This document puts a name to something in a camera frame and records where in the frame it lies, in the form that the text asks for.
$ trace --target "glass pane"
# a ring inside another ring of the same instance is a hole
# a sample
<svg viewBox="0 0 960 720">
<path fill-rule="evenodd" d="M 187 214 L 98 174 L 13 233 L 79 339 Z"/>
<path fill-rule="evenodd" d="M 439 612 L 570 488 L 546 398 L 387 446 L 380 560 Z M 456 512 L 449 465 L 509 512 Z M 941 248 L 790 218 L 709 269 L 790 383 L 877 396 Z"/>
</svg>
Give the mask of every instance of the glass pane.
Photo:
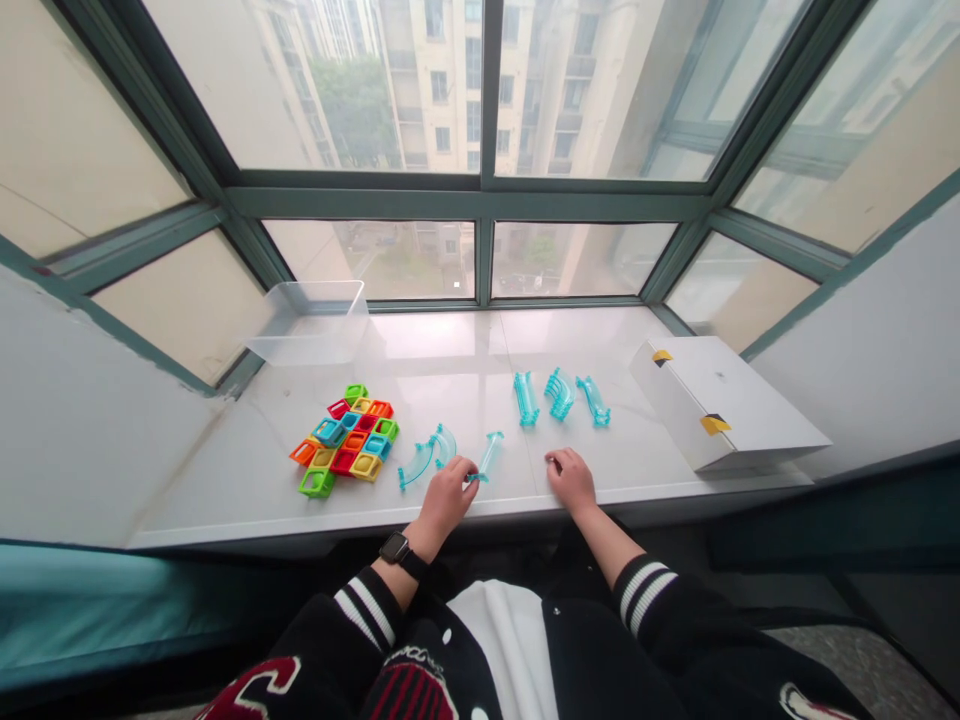
<svg viewBox="0 0 960 720">
<path fill-rule="evenodd" d="M 363 280 L 367 300 L 474 296 L 472 222 L 263 224 L 297 280 Z"/>
<path fill-rule="evenodd" d="M 878 0 L 734 203 L 856 253 L 960 167 L 960 0 Z"/>
<path fill-rule="evenodd" d="M 201 235 L 93 296 L 204 382 L 239 357 L 263 290 L 219 230 Z"/>
<path fill-rule="evenodd" d="M 506 0 L 497 174 L 706 180 L 806 4 Z"/>
<path fill-rule="evenodd" d="M 0 3 L 0 96 L 0 234 L 34 257 L 190 199 L 43 3 Z"/>
<path fill-rule="evenodd" d="M 145 4 L 242 168 L 468 172 L 480 150 L 480 2 Z"/>
<path fill-rule="evenodd" d="M 498 222 L 493 297 L 636 295 L 676 227 Z"/>
<path fill-rule="evenodd" d="M 698 335 L 719 335 L 743 352 L 818 285 L 711 233 L 667 305 Z"/>
</svg>

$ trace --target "teal fabric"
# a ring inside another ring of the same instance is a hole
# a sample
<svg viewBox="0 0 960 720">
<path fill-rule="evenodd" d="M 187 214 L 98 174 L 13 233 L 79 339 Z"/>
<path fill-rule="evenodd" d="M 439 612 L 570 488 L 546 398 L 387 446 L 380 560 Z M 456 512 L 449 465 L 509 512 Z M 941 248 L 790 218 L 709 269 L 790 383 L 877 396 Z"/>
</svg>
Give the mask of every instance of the teal fabric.
<svg viewBox="0 0 960 720">
<path fill-rule="evenodd" d="M 0 693 L 279 631 L 302 574 L 0 544 Z"/>
</svg>

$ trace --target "hand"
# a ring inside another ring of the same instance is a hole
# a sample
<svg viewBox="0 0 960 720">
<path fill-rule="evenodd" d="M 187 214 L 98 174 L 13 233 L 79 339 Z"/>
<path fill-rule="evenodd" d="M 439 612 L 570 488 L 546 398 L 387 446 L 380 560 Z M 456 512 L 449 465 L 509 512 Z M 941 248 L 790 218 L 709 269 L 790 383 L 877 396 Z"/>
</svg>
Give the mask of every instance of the hand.
<svg viewBox="0 0 960 720">
<path fill-rule="evenodd" d="M 570 448 L 551 450 L 546 454 L 547 479 L 557 499 L 576 519 L 584 510 L 597 507 L 590 468 Z"/>
<path fill-rule="evenodd" d="M 479 482 L 472 482 L 463 489 L 467 475 L 476 472 L 477 466 L 473 460 L 456 455 L 430 481 L 417 523 L 422 525 L 435 541 L 439 541 L 440 545 L 460 524 L 470 503 L 477 496 Z"/>
</svg>

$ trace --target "green block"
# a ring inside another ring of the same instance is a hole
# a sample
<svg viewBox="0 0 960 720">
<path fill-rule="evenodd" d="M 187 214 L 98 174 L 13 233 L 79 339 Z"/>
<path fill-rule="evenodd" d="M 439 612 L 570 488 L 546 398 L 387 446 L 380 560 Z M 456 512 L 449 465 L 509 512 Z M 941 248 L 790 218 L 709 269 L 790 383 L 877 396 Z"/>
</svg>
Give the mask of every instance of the green block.
<svg viewBox="0 0 960 720">
<path fill-rule="evenodd" d="M 370 397 L 367 395 L 366 385 L 347 385 L 343 393 L 343 399 L 350 403 L 350 407 L 357 401 L 357 398 Z"/>
<path fill-rule="evenodd" d="M 300 492 L 310 498 L 330 497 L 337 476 L 330 472 L 330 468 L 313 468 L 307 470 L 300 483 Z"/>
<path fill-rule="evenodd" d="M 381 435 L 386 435 L 388 438 L 390 438 L 390 442 L 396 442 L 397 435 L 400 432 L 400 426 L 397 425 L 396 420 L 391 420 L 390 418 L 380 418 L 373 431 L 378 432 Z"/>
</svg>

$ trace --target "striped cuff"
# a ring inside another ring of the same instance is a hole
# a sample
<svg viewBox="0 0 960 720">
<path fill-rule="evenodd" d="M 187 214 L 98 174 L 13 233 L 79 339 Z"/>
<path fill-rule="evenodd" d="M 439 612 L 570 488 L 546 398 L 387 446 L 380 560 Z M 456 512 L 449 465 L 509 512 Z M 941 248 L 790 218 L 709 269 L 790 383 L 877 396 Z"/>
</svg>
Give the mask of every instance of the striped cuff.
<svg viewBox="0 0 960 720">
<path fill-rule="evenodd" d="M 627 563 L 613 586 L 613 598 L 620 608 L 620 619 L 634 637 L 638 637 L 650 605 L 676 577 L 675 572 L 649 555 L 640 555 Z"/>
<path fill-rule="evenodd" d="M 393 647 L 403 613 L 390 588 L 373 568 L 361 570 L 333 599 L 381 653 L 386 654 Z"/>
</svg>

